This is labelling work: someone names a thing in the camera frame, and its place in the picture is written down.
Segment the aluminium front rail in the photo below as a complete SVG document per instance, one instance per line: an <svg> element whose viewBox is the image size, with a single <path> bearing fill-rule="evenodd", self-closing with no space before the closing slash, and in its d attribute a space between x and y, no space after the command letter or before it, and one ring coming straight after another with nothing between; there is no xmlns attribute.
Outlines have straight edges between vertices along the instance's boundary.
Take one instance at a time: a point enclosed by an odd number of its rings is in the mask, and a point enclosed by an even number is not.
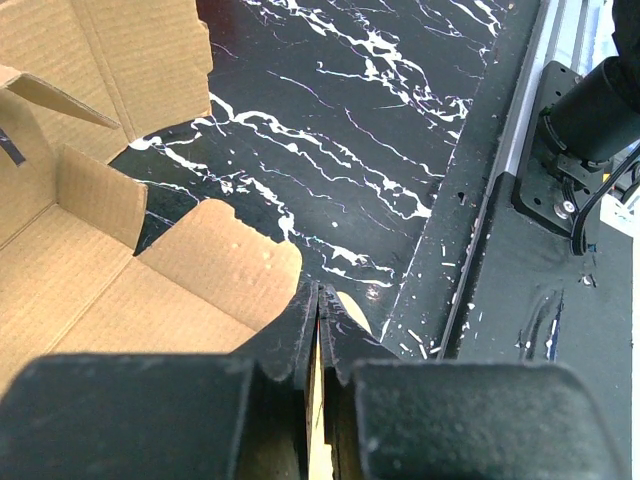
<svg viewBox="0 0 640 480"><path fill-rule="evenodd" d="M539 114L575 86L578 70L555 60L562 1L543 3L524 36L509 27L481 86L481 111L496 111L500 138L468 224L469 247L442 334L440 357L461 361L582 365L629 333L631 239L587 220L589 249L571 252L560 218L562 185L531 156Z"/></svg>

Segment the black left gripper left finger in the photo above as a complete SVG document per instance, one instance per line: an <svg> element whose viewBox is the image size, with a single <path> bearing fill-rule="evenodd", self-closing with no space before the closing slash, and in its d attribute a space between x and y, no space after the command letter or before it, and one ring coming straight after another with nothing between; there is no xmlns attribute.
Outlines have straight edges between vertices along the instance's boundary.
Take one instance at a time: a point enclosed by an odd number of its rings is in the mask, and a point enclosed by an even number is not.
<svg viewBox="0 0 640 480"><path fill-rule="evenodd" d="M5 479L304 479L320 289L228 354L60 354L1 401Z"/></svg>

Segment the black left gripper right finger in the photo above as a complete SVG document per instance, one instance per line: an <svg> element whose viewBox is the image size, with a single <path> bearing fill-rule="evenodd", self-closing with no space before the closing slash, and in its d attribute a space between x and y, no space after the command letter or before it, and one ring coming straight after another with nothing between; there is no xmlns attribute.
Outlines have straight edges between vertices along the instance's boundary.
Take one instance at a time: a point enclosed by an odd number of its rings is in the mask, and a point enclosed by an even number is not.
<svg viewBox="0 0 640 480"><path fill-rule="evenodd" d="M325 438L337 479L626 479L594 399L545 363L411 362L318 297Z"/></svg>

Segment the brown cardboard box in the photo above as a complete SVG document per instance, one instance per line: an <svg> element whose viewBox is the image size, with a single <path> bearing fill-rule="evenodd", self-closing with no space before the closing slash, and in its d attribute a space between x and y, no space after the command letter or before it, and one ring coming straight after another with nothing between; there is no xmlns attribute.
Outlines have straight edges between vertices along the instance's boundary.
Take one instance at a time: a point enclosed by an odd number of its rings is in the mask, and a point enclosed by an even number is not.
<svg viewBox="0 0 640 480"><path fill-rule="evenodd" d="M297 247L220 200L138 249L148 189L113 160L208 116L212 67L192 1L2 3L1 401L48 355L228 354L303 284Z"/></svg>

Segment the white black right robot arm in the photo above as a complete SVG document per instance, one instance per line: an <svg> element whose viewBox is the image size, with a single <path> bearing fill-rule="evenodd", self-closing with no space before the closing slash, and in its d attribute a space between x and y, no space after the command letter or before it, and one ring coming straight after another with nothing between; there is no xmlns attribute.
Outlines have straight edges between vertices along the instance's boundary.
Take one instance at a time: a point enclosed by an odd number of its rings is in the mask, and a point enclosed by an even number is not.
<svg viewBox="0 0 640 480"><path fill-rule="evenodd" d="M554 159L565 156L597 172L639 139L639 3L612 4L617 49L540 115Z"/></svg>

